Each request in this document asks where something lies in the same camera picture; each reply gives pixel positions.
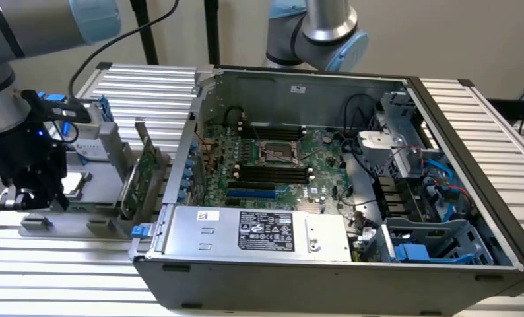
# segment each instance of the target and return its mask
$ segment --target power supply label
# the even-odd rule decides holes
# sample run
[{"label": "power supply label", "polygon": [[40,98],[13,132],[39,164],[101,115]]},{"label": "power supply label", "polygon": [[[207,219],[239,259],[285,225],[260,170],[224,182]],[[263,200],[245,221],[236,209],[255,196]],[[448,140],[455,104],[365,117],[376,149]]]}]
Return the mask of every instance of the power supply label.
[{"label": "power supply label", "polygon": [[243,250],[293,252],[292,214],[241,211],[237,246]]}]

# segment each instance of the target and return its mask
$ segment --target motherboard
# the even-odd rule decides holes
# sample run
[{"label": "motherboard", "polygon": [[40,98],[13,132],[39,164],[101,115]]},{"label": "motherboard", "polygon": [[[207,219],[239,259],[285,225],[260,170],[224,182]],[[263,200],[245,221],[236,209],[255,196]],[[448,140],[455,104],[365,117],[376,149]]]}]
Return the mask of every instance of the motherboard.
[{"label": "motherboard", "polygon": [[336,134],[305,127],[207,126],[204,205],[344,214],[339,195],[349,178]]}]

